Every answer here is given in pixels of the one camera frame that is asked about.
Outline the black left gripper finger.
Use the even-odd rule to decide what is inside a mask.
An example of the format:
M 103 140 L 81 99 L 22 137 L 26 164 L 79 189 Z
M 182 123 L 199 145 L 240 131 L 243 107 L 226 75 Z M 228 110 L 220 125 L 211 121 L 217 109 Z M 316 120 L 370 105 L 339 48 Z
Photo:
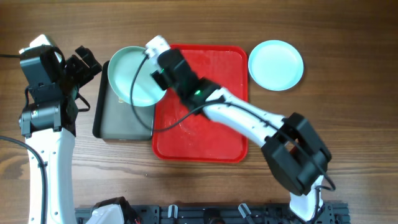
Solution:
M 89 66 L 76 55 L 72 55 L 66 61 L 65 72 L 77 87 L 83 87 L 93 79 Z
M 97 75 L 98 73 L 102 72 L 102 65 L 97 61 L 97 59 L 95 59 L 92 51 L 89 48 L 81 45 L 75 50 L 75 52 L 86 63 L 92 75 Z

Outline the mint plate back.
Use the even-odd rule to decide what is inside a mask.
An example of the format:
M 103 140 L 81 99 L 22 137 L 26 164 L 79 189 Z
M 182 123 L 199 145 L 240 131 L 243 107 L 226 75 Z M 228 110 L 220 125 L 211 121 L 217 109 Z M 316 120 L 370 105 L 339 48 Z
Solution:
M 126 103 L 152 106 L 166 94 L 151 75 L 157 71 L 144 61 L 145 48 L 129 46 L 118 50 L 108 64 L 108 80 L 115 94 Z

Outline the light blue plate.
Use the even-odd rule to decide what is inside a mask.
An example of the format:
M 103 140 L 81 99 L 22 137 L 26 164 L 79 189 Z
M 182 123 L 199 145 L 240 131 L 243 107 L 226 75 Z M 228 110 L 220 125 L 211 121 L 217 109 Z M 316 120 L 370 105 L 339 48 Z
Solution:
M 281 40 L 267 40 L 255 46 L 248 58 L 251 78 L 270 91 L 285 91 L 296 86 L 304 74 L 299 51 Z

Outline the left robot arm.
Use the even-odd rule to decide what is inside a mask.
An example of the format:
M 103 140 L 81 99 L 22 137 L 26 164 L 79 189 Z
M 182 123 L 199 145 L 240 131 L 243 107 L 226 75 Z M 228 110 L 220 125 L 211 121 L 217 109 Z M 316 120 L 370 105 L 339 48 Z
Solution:
M 72 187 L 79 89 L 102 71 L 90 49 L 80 46 L 69 58 L 51 45 L 20 54 L 28 81 L 19 118 L 21 134 L 38 159 L 30 165 L 30 223 L 78 223 Z

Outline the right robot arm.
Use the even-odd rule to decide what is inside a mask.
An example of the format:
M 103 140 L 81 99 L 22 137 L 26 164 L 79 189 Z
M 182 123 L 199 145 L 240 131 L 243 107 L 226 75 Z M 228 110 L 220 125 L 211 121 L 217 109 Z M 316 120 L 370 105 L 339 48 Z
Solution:
M 331 152 L 301 114 L 288 118 L 261 110 L 207 79 L 198 78 L 179 49 L 148 48 L 147 58 L 157 67 L 152 74 L 163 90 L 176 92 L 190 114 L 202 114 L 257 144 L 274 178 L 290 192 L 290 210 L 315 223 L 323 189 L 334 191 L 327 176 Z M 322 180 L 329 185 L 324 187 Z

